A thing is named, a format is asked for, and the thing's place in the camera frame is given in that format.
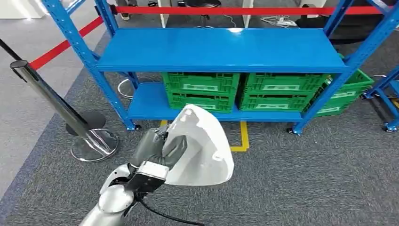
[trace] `black cable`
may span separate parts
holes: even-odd
[[[153,212],[153,213],[155,213],[155,214],[158,214],[158,215],[160,215],[160,216],[162,216],[162,217],[164,217],[164,218],[168,218],[168,219],[171,219],[171,220],[174,220],[174,221],[177,221],[177,222],[181,222],[181,223],[185,223],[185,224],[189,224],[189,225],[205,226],[205,224],[203,224],[203,223],[197,223],[197,222],[192,222],[192,221],[188,221],[188,220],[182,220],[182,219],[179,219],[179,218],[175,218],[175,217],[166,215],[166,214],[164,214],[164,213],[159,213],[159,212],[157,212],[156,210],[151,209],[151,207],[149,207],[149,206],[143,201],[142,197],[141,197],[139,194],[138,194],[138,195],[135,194],[135,197],[136,197],[136,199],[137,199],[146,209],[148,209],[149,211],[151,211],[151,212]]]

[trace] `black stool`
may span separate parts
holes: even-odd
[[[178,2],[178,6],[186,7],[206,7],[214,8],[220,6],[222,3],[219,0],[184,0],[183,2]],[[208,27],[207,20],[209,20],[209,15],[201,15],[201,26],[198,27]]]

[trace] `blue shelf board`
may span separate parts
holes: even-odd
[[[397,96],[399,96],[399,81],[392,80],[389,82],[391,89],[393,89]]]
[[[141,83],[134,92],[128,109],[130,119],[173,120],[179,110],[169,108],[163,83]],[[212,113],[220,121],[269,121],[298,122],[302,120],[300,112],[244,112],[235,106],[233,112]]]
[[[96,65],[104,72],[340,73],[322,29],[119,29]]]

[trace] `white plastic object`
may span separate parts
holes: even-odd
[[[243,8],[253,8],[254,7],[254,0],[243,0],[242,1]],[[242,15],[242,19],[244,20],[244,27],[248,28],[249,21],[251,20],[251,15]]]
[[[171,7],[172,3],[170,0],[158,0],[158,7]],[[169,14],[160,14],[162,28],[166,28],[168,23]]]
[[[303,5],[308,5],[311,8],[317,7],[321,8],[324,7],[327,0],[301,0],[301,4],[299,7],[303,7]],[[308,18],[315,18],[319,17],[319,15],[308,15]]]
[[[294,22],[294,21],[291,21],[291,20],[289,20],[289,21],[278,21],[276,24],[278,24],[278,25],[282,25],[282,26],[298,26],[298,25],[296,25],[296,23]]]
[[[166,184],[217,185],[233,175],[234,162],[220,122],[208,111],[186,105],[168,129],[164,146],[179,135],[187,136],[187,150],[168,173]]]

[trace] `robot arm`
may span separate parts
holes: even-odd
[[[175,137],[164,147],[167,129],[165,126],[146,132],[130,162],[108,176],[100,190],[98,203],[80,226],[124,225],[132,207],[166,181],[169,170],[187,148],[186,136]]]

